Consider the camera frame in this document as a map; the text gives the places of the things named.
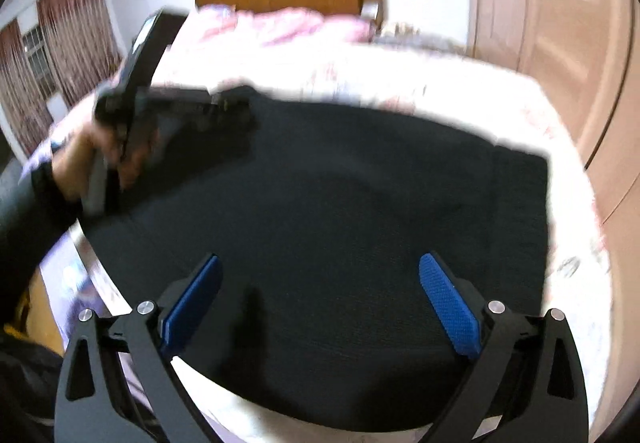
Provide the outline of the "person's left hand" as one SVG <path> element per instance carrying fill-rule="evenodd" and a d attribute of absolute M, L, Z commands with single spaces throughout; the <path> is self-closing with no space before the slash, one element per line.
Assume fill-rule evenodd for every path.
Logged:
<path fill-rule="evenodd" d="M 88 193 L 94 161 L 102 156 L 117 170 L 120 187 L 130 188 L 143 171 L 159 137 L 160 133 L 155 130 L 122 158 L 115 131 L 96 122 L 86 122 L 53 156 L 53 179 L 66 200 L 76 202 Z"/>

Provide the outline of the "person's left forearm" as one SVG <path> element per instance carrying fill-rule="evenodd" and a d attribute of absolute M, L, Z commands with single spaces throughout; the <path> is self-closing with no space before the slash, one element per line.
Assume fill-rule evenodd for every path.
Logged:
<path fill-rule="evenodd" d="M 40 164 L 1 202 L 1 322 L 12 321 L 35 270 L 81 213 Z"/>

